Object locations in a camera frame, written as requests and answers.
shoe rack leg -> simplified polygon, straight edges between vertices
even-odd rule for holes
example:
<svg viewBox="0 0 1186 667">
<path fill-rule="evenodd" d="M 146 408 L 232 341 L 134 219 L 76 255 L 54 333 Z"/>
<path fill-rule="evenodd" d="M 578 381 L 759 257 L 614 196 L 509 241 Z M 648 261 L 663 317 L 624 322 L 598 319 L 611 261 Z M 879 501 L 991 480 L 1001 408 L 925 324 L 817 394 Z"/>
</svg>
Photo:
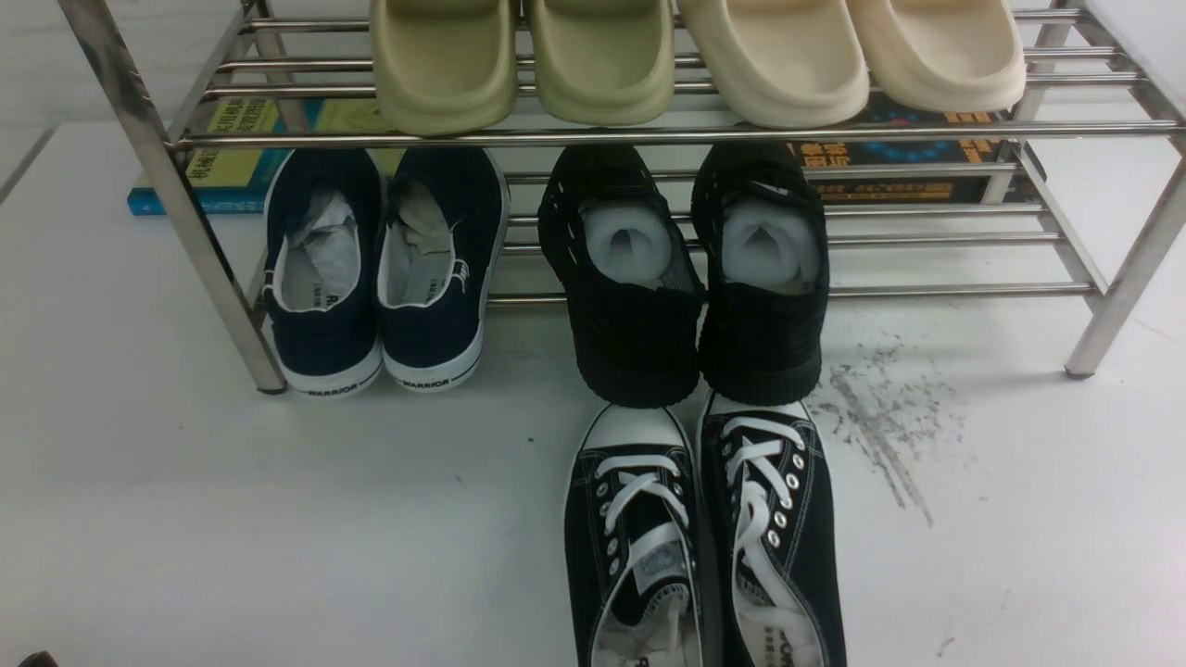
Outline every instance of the shoe rack leg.
<svg viewBox="0 0 1186 667">
<path fill-rule="evenodd" d="M 1071 377 L 1095 375 L 1144 288 L 1186 225 L 1186 160 L 1178 164 L 1161 199 L 1141 229 L 1108 293 L 1099 299 L 1091 324 L 1066 362 Z"/>
<path fill-rule="evenodd" d="M 231 341 L 247 363 L 256 387 L 280 393 L 285 379 L 260 330 L 251 323 L 247 300 L 223 255 L 210 221 L 174 159 L 165 125 L 104 0 L 58 0 L 87 61 L 115 110 L 132 148 L 164 204 L 185 253 L 210 293 Z"/>
<path fill-rule="evenodd" d="M 1069 0 L 1052 0 L 1050 7 L 1052 9 L 1066 8 Z M 1071 26 L 1067 24 L 1045 24 L 1038 32 L 1038 42 L 1034 43 L 1039 49 L 1057 49 L 1059 46 L 1066 46 L 1066 39 L 1071 36 Z M 1058 63 L 1054 62 L 1041 62 L 1033 63 L 1029 65 L 1029 74 L 1050 74 L 1054 71 Z M 1038 109 L 1041 108 L 1042 100 L 1046 97 L 1046 90 L 1042 88 L 1027 88 L 1021 101 L 1013 109 L 1013 120 L 1019 121 L 1031 121 L 1038 116 Z M 1013 142 L 1006 141 L 1001 145 L 1001 154 L 997 158 L 999 161 L 1008 163 L 1016 159 L 1020 151 L 1025 150 L 1025 142 Z M 993 176 L 988 182 L 988 188 L 984 189 L 984 197 L 982 203 L 984 204 L 1000 204 L 1005 202 L 1005 196 L 1009 193 L 1009 186 L 1013 184 L 1012 173 L 1001 173 Z"/>
<path fill-rule="evenodd" d="M 272 13 L 272 0 L 240 0 L 244 6 L 254 5 L 256 14 L 261 19 L 275 18 Z M 261 58 L 283 58 L 288 55 L 285 43 L 278 32 L 257 31 L 255 33 L 255 51 Z M 268 83 L 288 84 L 295 83 L 292 72 L 272 71 L 264 75 Z M 276 109 L 280 117 L 285 120 L 285 128 L 288 132 L 308 132 L 308 116 L 305 114 L 305 106 L 300 100 L 276 100 Z"/>
</svg>

slide sandal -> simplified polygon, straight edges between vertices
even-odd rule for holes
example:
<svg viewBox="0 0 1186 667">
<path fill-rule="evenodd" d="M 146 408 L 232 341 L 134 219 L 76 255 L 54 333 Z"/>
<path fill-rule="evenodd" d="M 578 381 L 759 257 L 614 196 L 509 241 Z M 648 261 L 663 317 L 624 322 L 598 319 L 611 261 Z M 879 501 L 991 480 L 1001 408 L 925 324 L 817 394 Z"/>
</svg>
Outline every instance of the slide sandal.
<svg viewBox="0 0 1186 667">
<path fill-rule="evenodd" d="M 931 112 L 995 112 L 1021 100 L 1026 62 L 1008 0 L 849 0 L 886 95 Z"/>
<path fill-rule="evenodd" d="M 491 126 L 515 108 L 517 0 L 371 0 L 380 110 L 400 132 Z"/>
<path fill-rule="evenodd" d="M 551 115 L 587 125 L 653 120 L 675 93 L 669 0 L 525 0 L 535 81 Z"/>
<path fill-rule="evenodd" d="M 820 127 L 865 108 L 869 76 L 844 0 L 680 0 L 725 102 L 767 127 Z"/>
</svg>

black canvas sneaker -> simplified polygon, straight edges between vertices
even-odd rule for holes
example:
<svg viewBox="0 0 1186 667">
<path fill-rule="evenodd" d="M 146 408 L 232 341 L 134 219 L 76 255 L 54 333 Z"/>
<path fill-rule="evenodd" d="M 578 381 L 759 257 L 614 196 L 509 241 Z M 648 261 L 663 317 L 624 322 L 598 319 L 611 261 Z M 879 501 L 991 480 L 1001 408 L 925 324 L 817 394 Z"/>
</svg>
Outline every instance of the black canvas sneaker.
<svg viewBox="0 0 1186 667">
<path fill-rule="evenodd" d="M 638 408 L 686 399 L 700 381 L 703 287 L 638 152 L 565 150 L 540 204 L 540 243 L 568 294 L 589 388 Z"/>
<path fill-rule="evenodd" d="M 377 280 L 383 362 L 403 387 L 441 392 L 477 369 L 509 217 L 506 180 L 482 148 L 404 152 Z"/>
<path fill-rule="evenodd" d="M 702 667 L 695 497 L 670 412 L 607 406 L 593 420 L 565 504 L 580 667 Z"/>
<path fill-rule="evenodd" d="M 802 404 L 713 393 L 699 482 L 716 544 L 729 667 L 843 667 L 831 479 Z"/>
<path fill-rule="evenodd" d="M 383 364 L 371 291 L 383 177 L 366 151 L 293 151 L 263 204 L 263 299 L 280 368 L 308 396 L 364 389 Z"/>
<path fill-rule="evenodd" d="M 693 191 L 708 252 L 701 370 L 713 389 L 752 405 L 785 405 L 820 380 L 828 304 L 823 204 L 777 142 L 713 146 Z"/>
</svg>

shoe rack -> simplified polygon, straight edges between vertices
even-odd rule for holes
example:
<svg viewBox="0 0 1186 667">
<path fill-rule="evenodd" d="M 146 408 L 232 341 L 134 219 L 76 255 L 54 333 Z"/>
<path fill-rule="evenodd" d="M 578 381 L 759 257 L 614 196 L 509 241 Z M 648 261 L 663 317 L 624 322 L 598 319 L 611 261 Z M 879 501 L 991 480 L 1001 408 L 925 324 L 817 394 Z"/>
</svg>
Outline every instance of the shoe rack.
<svg viewBox="0 0 1186 667">
<path fill-rule="evenodd" d="M 152 179 L 173 228 L 197 269 L 235 347 L 246 362 L 256 386 L 264 393 L 285 390 L 272 351 L 263 338 L 263 312 L 260 304 L 262 258 L 257 274 L 241 286 L 223 255 L 218 239 L 197 204 L 184 177 L 186 160 L 197 148 L 330 148 L 330 147 L 410 147 L 470 145 L 485 147 L 567 146 L 586 142 L 626 142 L 639 146 L 704 145 L 744 139 L 810 140 L 816 142 L 911 141 L 911 140 L 1002 140 L 1006 141 L 996 163 L 980 165 L 878 165 L 806 170 L 812 180 L 836 178 L 933 178 L 936 176 L 990 177 L 989 188 L 978 204 L 886 204 L 830 207 L 831 220 L 875 217 L 886 223 L 886 231 L 865 235 L 836 235 L 830 246 L 836 249 L 944 247 L 1020 247 L 1047 246 L 1066 267 L 1067 279 L 1060 282 L 1001 282 L 980 285 L 892 286 L 868 285 L 834 288 L 835 299 L 927 299 L 927 298 L 1003 298 L 1003 297 L 1075 297 L 1085 299 L 1093 317 L 1066 362 L 1072 377 L 1089 377 L 1099 366 L 1121 328 L 1128 320 L 1137 299 L 1186 223 L 1186 161 L 1180 161 L 1161 199 L 1154 207 L 1140 235 L 1128 253 L 1116 279 L 1109 282 L 1096 268 L 1070 221 L 1051 197 L 1037 164 L 1025 151 L 1031 139 L 1079 138 L 1163 138 L 1186 158 L 1186 109 L 1158 84 L 1156 75 L 1141 58 L 1115 37 L 1092 11 L 1092 0 L 1053 0 L 1048 9 L 1018 11 L 1016 20 L 1040 24 L 1034 47 L 1027 49 L 1029 76 L 1026 95 L 1009 114 L 1009 120 L 989 125 L 907 127 L 890 123 L 846 125 L 823 129 L 766 129 L 755 126 L 727 127 L 623 127 L 616 129 L 489 129 L 472 134 L 423 139 L 396 133 L 319 134 L 308 128 L 300 99 L 371 97 L 372 84 L 359 84 L 358 72 L 371 71 L 368 58 L 291 57 L 283 37 L 289 33 L 365 33 L 365 18 L 278 18 L 270 0 L 228 0 L 234 11 L 227 31 L 198 72 L 190 94 L 172 125 L 161 120 L 140 72 L 128 52 L 104 0 L 58 0 L 75 36 L 103 87 L 115 114 L 127 133 L 145 172 Z M 1067 47 L 1072 30 L 1089 46 Z M 1096 61 L 1107 63 L 1103 74 L 1061 74 L 1060 62 Z M 530 71 L 534 59 L 519 56 L 521 70 Z M 680 70 L 696 70 L 702 62 L 696 53 L 676 57 Z M 236 74 L 257 72 L 267 83 L 240 84 Z M 304 84 L 294 72 L 325 75 L 352 74 L 351 82 Z M 1123 122 L 1042 122 L 1035 121 L 1045 91 L 1051 88 L 1124 88 L 1146 112 L 1146 117 Z M 680 77 L 677 95 L 715 94 L 707 78 Z M 521 96 L 534 95 L 533 83 L 521 83 Z M 267 97 L 278 100 L 287 132 L 279 134 L 206 134 L 192 128 L 205 127 L 211 103 L 225 97 Z M 659 180 L 690 180 L 694 171 L 657 172 Z M 1028 177 L 1041 202 L 1038 204 L 1002 203 L 1014 178 Z M 546 183 L 546 173 L 508 173 L 511 185 Z M 1037 217 L 1041 231 L 977 231 L 895 234 L 894 221 L 982 216 Z M 676 215 L 688 222 L 687 216 Z M 534 227 L 531 216 L 511 218 L 511 225 Z M 505 254 L 537 254 L 536 243 L 508 243 Z M 563 304 L 562 293 L 491 294 L 496 306 L 535 306 Z"/>
</svg>

book cover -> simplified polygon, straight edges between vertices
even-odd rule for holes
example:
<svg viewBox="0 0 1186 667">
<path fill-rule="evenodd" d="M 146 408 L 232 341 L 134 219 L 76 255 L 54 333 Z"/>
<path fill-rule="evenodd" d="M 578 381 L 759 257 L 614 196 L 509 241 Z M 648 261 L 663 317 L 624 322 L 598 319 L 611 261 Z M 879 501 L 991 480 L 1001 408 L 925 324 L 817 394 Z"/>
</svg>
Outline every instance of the book cover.
<svg viewBox="0 0 1186 667">
<path fill-rule="evenodd" d="M 390 126 L 378 113 L 375 100 L 311 100 L 305 113 L 323 132 L 384 132 Z M 223 100 L 206 128 L 210 133 L 283 132 L 283 121 L 272 100 Z M 198 150 L 185 169 L 193 191 L 206 215 L 263 212 L 263 199 L 275 177 L 286 148 Z M 371 151 L 384 176 L 395 173 L 402 151 Z M 147 176 L 141 176 L 128 193 L 128 209 L 135 216 L 165 215 Z"/>
</svg>

